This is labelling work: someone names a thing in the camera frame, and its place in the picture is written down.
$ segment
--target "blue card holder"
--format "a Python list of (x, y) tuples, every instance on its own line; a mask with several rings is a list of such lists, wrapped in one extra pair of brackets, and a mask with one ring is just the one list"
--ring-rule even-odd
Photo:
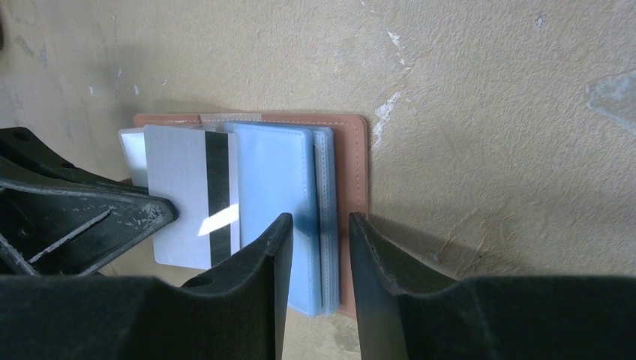
[(338, 311), (340, 307), (334, 136), (332, 129), (329, 127), (308, 126), (306, 128), (313, 133), (320, 228), (322, 313), (331, 315)]
[(294, 221), (289, 306), (323, 312), (320, 227), (314, 136), (298, 127), (226, 123), (238, 141), (241, 247), (258, 238), (282, 212)]

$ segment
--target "concrete wall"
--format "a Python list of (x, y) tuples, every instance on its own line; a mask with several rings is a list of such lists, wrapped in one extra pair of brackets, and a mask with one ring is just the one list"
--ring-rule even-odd
[[(636, 275), (636, 1), (0, 2), (2, 121), (80, 167), (126, 177), (134, 113), (361, 113), (373, 219), (421, 260)], [(289, 318), (286, 353), (355, 356)]]

